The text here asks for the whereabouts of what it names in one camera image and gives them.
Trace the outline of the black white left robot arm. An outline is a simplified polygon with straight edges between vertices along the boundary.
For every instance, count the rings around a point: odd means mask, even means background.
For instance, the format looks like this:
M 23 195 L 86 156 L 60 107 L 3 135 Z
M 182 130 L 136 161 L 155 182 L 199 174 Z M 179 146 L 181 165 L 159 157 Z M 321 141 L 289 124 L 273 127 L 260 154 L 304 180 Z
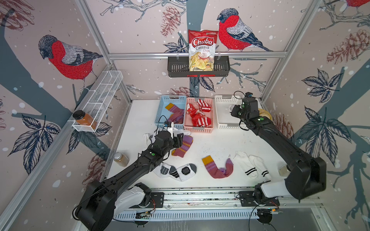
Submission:
M 72 210 L 75 220 L 90 231 L 103 231 L 114 218 L 115 203 L 129 186 L 153 171 L 174 148 L 183 144 L 184 134 L 173 136 L 160 131 L 155 142 L 138 155 L 136 161 L 115 176 L 102 182 L 93 180 L 86 188 L 80 203 Z

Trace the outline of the red santa pattern sock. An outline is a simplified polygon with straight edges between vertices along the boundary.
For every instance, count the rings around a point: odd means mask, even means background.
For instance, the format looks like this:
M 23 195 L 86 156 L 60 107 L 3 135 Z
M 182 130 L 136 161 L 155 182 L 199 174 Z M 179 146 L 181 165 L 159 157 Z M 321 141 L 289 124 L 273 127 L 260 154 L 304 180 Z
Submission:
M 194 127 L 208 128 L 212 125 L 212 120 L 202 113 L 196 113 L 191 121 Z

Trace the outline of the red snowflake sock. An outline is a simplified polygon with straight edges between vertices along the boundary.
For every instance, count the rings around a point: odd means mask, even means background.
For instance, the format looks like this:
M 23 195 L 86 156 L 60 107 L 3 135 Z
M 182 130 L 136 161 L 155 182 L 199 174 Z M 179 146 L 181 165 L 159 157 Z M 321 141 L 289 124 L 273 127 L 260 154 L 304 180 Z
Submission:
M 195 117 L 195 116 L 197 115 L 197 113 L 198 113 L 198 109 L 196 109 L 196 108 L 194 107 L 194 105 L 193 105 L 193 104 L 191 104 L 191 103 L 187 103 L 187 109 L 186 109 L 186 112 L 187 112 L 187 114 L 188 114 L 191 118 L 193 118 L 193 117 Z

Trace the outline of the purple yellow sock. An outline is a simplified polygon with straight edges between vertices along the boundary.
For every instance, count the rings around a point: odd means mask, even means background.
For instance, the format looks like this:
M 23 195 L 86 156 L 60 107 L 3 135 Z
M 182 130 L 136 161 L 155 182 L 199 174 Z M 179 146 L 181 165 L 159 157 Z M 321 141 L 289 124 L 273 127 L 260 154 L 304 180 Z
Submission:
M 178 111 L 176 113 L 173 113 L 168 118 L 169 122 L 173 122 L 174 124 L 183 124 L 184 122 L 184 112 Z
M 211 156 L 207 156 L 202 159 L 202 162 L 210 174 L 210 176 L 214 179 L 223 179 L 229 177 L 234 171 L 234 164 L 230 158 L 226 160 L 224 168 L 218 168 L 214 160 Z
M 173 114 L 175 114 L 175 113 L 178 113 L 178 114 L 181 114 L 181 115 L 184 114 L 184 109 L 181 109 L 181 108 L 179 108 L 178 106 L 176 106 L 172 103 L 169 103 L 165 108 L 168 111 L 172 112 Z

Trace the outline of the purple yellow sock top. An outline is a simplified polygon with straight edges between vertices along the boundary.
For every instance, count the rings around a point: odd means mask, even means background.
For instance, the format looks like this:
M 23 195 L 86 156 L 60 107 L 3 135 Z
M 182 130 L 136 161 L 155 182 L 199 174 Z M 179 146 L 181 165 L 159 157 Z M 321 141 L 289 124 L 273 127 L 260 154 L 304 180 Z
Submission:
M 168 118 L 169 122 L 173 122 L 174 124 L 183 124 L 184 122 L 184 112 L 178 111 L 176 113 L 173 113 Z

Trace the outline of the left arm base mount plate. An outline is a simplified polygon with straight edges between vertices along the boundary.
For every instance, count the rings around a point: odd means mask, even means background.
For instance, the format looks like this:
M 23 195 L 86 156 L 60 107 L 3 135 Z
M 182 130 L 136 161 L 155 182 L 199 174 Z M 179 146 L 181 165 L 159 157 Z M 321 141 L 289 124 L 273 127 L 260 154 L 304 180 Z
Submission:
M 138 205 L 140 208 L 163 208 L 164 193 L 146 193 L 143 201 Z

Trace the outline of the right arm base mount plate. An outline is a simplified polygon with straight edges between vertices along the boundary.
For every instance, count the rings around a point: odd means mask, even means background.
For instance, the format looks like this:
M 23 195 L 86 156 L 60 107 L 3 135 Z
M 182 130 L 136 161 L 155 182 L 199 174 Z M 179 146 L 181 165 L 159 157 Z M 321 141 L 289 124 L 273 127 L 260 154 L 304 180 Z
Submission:
M 256 197 L 252 191 L 239 191 L 236 198 L 240 200 L 242 207 L 279 207 L 280 202 L 277 197 L 267 198 L 264 195 Z

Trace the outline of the purple yellow sock bottom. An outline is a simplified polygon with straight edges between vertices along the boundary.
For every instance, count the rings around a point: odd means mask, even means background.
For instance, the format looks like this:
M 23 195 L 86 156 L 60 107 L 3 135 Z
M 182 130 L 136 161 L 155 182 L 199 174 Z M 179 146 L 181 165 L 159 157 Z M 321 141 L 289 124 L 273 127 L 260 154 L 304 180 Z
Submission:
M 234 164 L 230 158 L 226 160 L 224 168 L 218 168 L 214 160 L 211 156 L 207 156 L 202 159 L 202 162 L 210 174 L 210 176 L 214 179 L 223 179 L 229 177 L 234 171 Z

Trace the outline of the red white striped sock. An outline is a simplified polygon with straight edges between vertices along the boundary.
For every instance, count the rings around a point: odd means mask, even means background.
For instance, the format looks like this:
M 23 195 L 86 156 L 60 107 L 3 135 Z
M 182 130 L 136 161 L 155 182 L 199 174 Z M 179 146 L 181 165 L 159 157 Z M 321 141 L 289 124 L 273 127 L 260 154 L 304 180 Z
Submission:
M 211 109 L 212 109 L 212 106 L 209 105 L 208 103 L 206 103 L 204 100 L 202 99 L 198 99 L 197 101 L 197 105 L 199 107 L 199 110 L 201 112 L 210 112 Z

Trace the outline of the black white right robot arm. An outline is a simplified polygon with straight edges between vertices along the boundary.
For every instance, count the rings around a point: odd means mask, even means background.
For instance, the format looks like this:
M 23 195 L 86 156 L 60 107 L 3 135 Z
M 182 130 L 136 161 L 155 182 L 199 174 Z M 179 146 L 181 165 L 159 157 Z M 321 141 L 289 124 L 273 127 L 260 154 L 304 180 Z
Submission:
M 247 130 L 265 140 L 282 157 L 290 171 L 283 181 L 269 181 L 255 186 L 254 199 L 258 204 L 263 204 L 270 198 L 289 195 L 302 200 L 326 190 L 326 162 L 304 152 L 278 131 L 269 118 L 261 116 L 252 93 L 244 94 L 241 104 L 233 107 L 231 115 L 239 118 Z

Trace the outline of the white black-striped sock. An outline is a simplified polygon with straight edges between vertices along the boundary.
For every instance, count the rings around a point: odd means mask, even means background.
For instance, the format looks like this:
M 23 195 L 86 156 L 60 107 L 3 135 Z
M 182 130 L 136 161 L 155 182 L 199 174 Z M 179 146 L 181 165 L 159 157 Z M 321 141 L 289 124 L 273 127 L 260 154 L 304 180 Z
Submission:
M 238 163 L 246 176 L 253 180 L 256 180 L 258 178 L 257 168 L 249 160 L 245 152 L 236 151 L 234 160 Z
M 271 180 L 271 175 L 267 170 L 262 158 L 250 155 L 249 161 L 253 164 L 257 172 L 265 179 L 266 182 Z
M 174 135 L 178 135 L 180 133 L 183 133 L 184 135 L 191 135 L 190 131 L 178 130 L 176 128 L 173 130 Z M 145 133 L 143 135 L 143 139 L 144 139 L 144 144 L 149 146 L 151 143 L 153 143 L 155 141 L 155 133 Z

